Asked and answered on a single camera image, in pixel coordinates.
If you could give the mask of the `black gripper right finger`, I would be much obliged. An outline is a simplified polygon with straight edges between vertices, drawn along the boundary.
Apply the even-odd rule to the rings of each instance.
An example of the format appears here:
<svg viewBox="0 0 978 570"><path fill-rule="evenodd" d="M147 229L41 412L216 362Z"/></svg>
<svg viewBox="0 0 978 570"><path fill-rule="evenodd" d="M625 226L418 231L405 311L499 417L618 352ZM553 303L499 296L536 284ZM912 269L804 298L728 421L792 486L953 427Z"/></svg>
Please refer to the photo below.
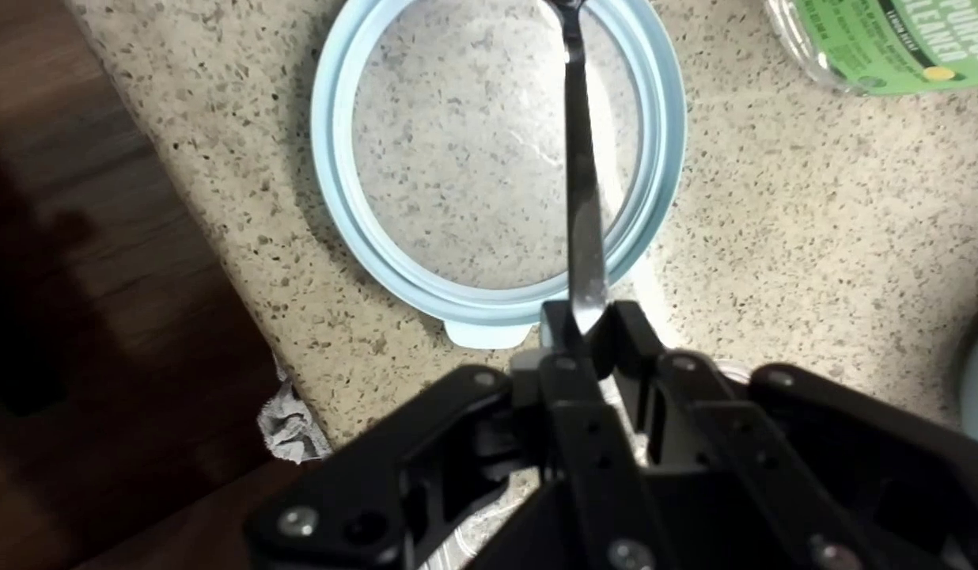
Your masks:
<svg viewBox="0 0 978 570"><path fill-rule="evenodd" d="M628 302L588 356L650 437L674 570L978 570L978 440L796 364L732 380Z"/></svg>

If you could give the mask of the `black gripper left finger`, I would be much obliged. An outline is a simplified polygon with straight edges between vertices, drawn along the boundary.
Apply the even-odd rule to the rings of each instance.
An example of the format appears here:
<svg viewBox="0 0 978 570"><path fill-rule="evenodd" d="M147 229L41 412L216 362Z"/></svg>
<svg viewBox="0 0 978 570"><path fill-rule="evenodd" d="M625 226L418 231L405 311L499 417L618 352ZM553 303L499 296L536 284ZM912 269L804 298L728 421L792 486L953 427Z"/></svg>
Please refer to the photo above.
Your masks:
<svg viewBox="0 0 978 570"><path fill-rule="evenodd" d="M659 560L659 517L628 427L653 409L659 339L632 302L581 334L544 307L528 369L466 364L247 517L252 570L418 570L531 470L540 488L478 570L620 570Z"/></svg>

